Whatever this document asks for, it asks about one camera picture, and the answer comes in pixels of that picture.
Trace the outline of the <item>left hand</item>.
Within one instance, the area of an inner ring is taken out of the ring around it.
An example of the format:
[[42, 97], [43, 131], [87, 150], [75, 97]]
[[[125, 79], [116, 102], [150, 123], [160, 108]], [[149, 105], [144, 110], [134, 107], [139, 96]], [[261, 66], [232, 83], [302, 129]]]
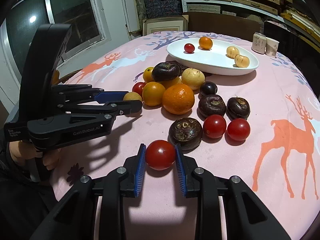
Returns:
[[42, 158], [43, 165], [47, 170], [53, 170], [56, 168], [61, 158], [61, 149], [49, 151], [43, 157], [42, 153], [37, 152], [36, 148], [32, 144], [22, 141], [10, 142], [9, 151], [12, 160], [17, 165], [24, 166], [26, 160]]

